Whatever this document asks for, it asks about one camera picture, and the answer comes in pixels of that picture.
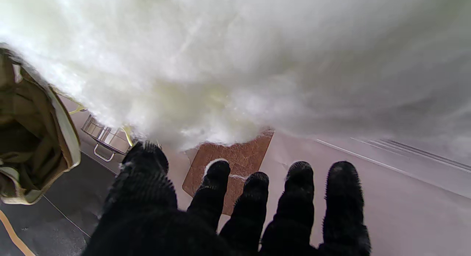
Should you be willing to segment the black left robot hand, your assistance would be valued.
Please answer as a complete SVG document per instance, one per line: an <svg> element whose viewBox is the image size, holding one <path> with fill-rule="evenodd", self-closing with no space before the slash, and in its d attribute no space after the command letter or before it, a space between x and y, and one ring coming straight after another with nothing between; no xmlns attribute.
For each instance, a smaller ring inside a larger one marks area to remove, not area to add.
<svg viewBox="0 0 471 256"><path fill-rule="evenodd" d="M314 171L298 161L287 172L273 220L266 228L269 178L251 174L229 221L217 232L230 175L225 159L210 162L187 208L178 209L162 149L137 142L121 162L103 214L83 256L369 256L364 198L356 168L332 164L326 179L323 242L310 244Z"/></svg>

